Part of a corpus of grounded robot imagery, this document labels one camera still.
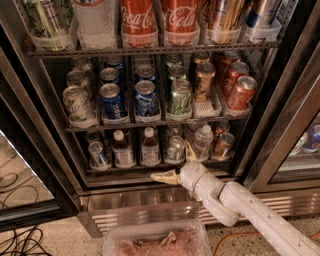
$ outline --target coca-cola logo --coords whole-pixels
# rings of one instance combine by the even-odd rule
[[[146,29],[153,25],[153,4],[145,13],[128,13],[127,8],[121,8],[123,25],[131,29]]]
[[[195,23],[197,5],[181,6],[176,9],[168,9],[167,21],[175,27],[191,27]]]

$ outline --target cord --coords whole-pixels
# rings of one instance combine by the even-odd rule
[[[32,238],[35,232],[39,232],[40,237],[38,240]],[[30,228],[26,231],[21,232],[18,234],[16,230],[13,230],[14,236],[12,238],[9,238],[2,243],[0,243],[0,248],[4,247],[5,244],[11,241],[9,246],[7,246],[3,251],[0,251],[0,255],[10,255],[10,256],[32,256],[32,255],[46,255],[46,256],[52,256],[50,253],[46,252],[45,249],[40,245],[42,238],[43,238],[43,232],[41,229],[39,229],[37,226],[34,226],[33,228]],[[19,241],[19,238],[23,235],[27,234],[27,237],[24,239],[21,239]],[[40,249],[40,252],[32,252],[34,249]]]
[[[220,240],[220,242],[218,243],[218,245],[213,253],[213,256],[218,255],[218,251],[220,250],[220,248],[225,240],[232,238],[232,237],[242,237],[242,236],[261,236],[261,234],[259,232],[247,232],[247,233],[237,233],[237,234],[228,235]],[[310,236],[309,239],[314,240],[318,237],[320,237],[320,231],[318,233]]]

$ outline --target refrigerator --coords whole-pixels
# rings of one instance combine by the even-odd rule
[[[193,218],[206,225],[216,223],[201,200],[183,187],[157,183],[150,178],[156,172],[172,169],[179,172],[183,165],[164,161],[161,139],[160,164],[143,166],[139,159],[141,129],[156,126],[161,135],[167,125],[200,121],[211,124],[228,120],[230,132],[235,137],[230,158],[204,162],[215,176],[243,184],[283,216],[320,212],[318,153],[290,155],[320,107],[320,72],[316,61],[319,59],[317,13],[320,1],[282,1],[277,14],[281,30],[273,41],[199,42],[178,47],[159,43],[149,48],[124,48],[118,36],[117,48],[88,50],[77,42],[74,49],[62,51],[37,50],[30,43],[31,23],[22,2],[5,0],[0,5],[0,130],[8,145],[30,169],[30,175],[43,191],[41,194],[46,195],[41,200],[36,197],[34,202],[26,201],[11,207],[2,202],[6,207],[1,210],[1,230],[75,215],[92,237],[101,237],[110,228],[123,225]],[[97,63],[99,72],[107,56],[122,56],[131,107],[134,104],[131,85],[139,62],[156,67],[159,79],[156,83],[160,86],[165,80],[163,62],[166,54],[178,52],[188,63],[194,52],[211,54],[225,50],[240,51],[258,82],[252,108],[240,116],[226,114],[222,106],[221,113],[216,116],[192,116],[172,121],[165,114],[166,101],[162,94],[161,117],[151,123],[137,122],[131,112],[128,123],[116,126],[100,119],[89,128],[70,125],[62,95],[73,58],[91,58]],[[90,168],[86,133],[102,131],[105,140],[110,141],[114,130],[126,128],[135,140],[137,165],[126,169],[116,167],[111,154],[112,167],[107,171]],[[11,186],[10,179],[16,179],[16,176],[8,175],[0,180],[7,182],[5,186]]]

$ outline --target silver can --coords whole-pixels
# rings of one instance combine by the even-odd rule
[[[88,151],[96,167],[104,167],[110,164],[106,150],[100,141],[90,143]]]
[[[94,118],[88,94],[79,86],[69,86],[63,91],[63,103],[73,122],[84,122]]]
[[[184,158],[185,141],[180,136],[172,136],[166,148],[166,159],[182,160]]]

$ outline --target bottle cap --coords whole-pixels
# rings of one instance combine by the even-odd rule
[[[205,125],[202,127],[203,133],[210,133],[211,132],[211,126],[210,125]]]
[[[116,130],[113,133],[115,140],[122,140],[124,138],[123,132],[121,130]]]
[[[144,129],[144,135],[150,138],[154,135],[154,130],[151,127],[147,127],[146,129]]]

